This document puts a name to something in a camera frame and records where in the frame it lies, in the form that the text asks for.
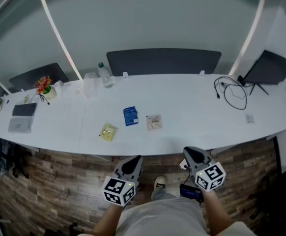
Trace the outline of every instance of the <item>shoe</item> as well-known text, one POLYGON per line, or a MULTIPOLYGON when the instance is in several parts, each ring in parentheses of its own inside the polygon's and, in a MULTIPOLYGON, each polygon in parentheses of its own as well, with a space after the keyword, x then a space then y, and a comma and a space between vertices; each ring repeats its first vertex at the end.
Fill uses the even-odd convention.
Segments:
POLYGON ((165 189, 165 186, 166 186, 166 178, 163 176, 157 177, 154 183, 154 189, 158 187, 162 187, 165 189))

